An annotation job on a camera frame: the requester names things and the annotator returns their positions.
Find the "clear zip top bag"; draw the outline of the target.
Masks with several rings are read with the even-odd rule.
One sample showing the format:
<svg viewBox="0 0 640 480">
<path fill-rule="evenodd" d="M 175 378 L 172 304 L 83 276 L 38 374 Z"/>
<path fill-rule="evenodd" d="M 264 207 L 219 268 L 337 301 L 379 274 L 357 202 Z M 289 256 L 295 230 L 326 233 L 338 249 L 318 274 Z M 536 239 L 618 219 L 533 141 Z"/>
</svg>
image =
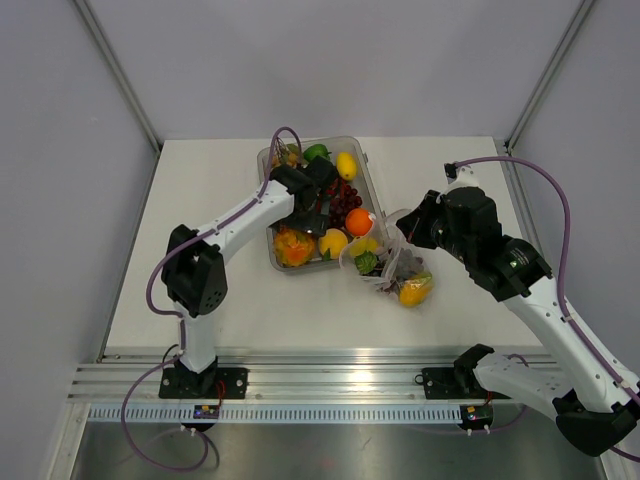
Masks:
<svg viewBox="0 0 640 480">
<path fill-rule="evenodd" d="M 373 218 L 366 235 L 354 238 L 340 253 L 339 266 L 371 290 L 389 296 L 406 308 L 421 306 L 435 284 L 423 255 L 409 244 L 396 222 L 409 214 L 397 210 Z"/>
</svg>

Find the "yellow green mango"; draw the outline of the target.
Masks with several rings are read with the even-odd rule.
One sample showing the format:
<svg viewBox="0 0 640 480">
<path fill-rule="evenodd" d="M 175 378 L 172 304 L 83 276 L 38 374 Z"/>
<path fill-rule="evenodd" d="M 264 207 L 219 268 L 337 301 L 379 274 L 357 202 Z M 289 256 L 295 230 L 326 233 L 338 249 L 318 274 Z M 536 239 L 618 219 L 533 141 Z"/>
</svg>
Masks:
<svg viewBox="0 0 640 480">
<path fill-rule="evenodd" d="M 430 273 L 420 273 L 401 283 L 398 301 L 405 307 L 416 307 L 424 302 L 433 289 L 433 279 Z"/>
</svg>

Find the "dark blue grape bunch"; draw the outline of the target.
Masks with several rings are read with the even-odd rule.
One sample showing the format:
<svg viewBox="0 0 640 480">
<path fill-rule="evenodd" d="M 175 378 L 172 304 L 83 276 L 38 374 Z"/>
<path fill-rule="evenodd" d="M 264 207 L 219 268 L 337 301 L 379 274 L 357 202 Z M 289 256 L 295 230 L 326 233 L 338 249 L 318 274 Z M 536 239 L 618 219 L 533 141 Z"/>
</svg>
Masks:
<svg viewBox="0 0 640 480">
<path fill-rule="evenodd" d="M 390 258 L 388 251 L 380 254 L 365 252 L 354 258 L 354 264 L 360 276 L 381 277 Z"/>
</svg>

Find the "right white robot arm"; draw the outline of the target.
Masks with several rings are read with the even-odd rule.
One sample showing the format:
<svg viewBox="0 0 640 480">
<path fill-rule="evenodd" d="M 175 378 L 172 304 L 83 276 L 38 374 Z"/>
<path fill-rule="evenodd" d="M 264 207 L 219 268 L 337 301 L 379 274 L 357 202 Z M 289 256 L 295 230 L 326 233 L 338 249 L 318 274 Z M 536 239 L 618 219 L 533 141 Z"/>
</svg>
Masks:
<svg viewBox="0 0 640 480">
<path fill-rule="evenodd" d="M 430 190 L 397 227 L 415 247 L 442 249 L 465 267 L 471 280 L 515 314 L 555 360 L 554 378 L 515 354 L 477 344 L 451 366 L 441 392 L 466 398 L 491 393 L 509 397 L 552 420 L 582 453 L 616 451 L 639 424 L 639 377 L 624 366 L 571 308 L 565 274 L 571 220 L 567 197 L 541 167 L 561 200 L 566 222 L 561 257 L 552 269 L 529 242 L 503 233 L 495 202 L 479 187 L 473 160 L 448 163 L 448 187 Z"/>
</svg>

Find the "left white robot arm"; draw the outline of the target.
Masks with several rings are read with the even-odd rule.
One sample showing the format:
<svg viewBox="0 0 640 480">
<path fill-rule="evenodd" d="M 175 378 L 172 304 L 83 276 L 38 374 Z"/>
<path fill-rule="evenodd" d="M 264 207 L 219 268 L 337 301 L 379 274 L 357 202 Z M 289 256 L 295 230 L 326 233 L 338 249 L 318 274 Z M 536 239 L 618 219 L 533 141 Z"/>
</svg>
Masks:
<svg viewBox="0 0 640 480">
<path fill-rule="evenodd" d="M 227 292 L 226 265 L 263 230 L 273 229 L 273 250 L 281 264 L 296 268 L 317 254 L 329 226 L 328 200 L 339 183 L 336 167 L 317 156 L 302 168 L 281 164 L 266 175 L 246 202 L 199 229 L 184 224 L 170 235 L 167 254 L 154 270 L 179 320 L 178 351 L 164 364 L 162 399 L 224 395 L 213 340 L 214 312 Z"/>
</svg>

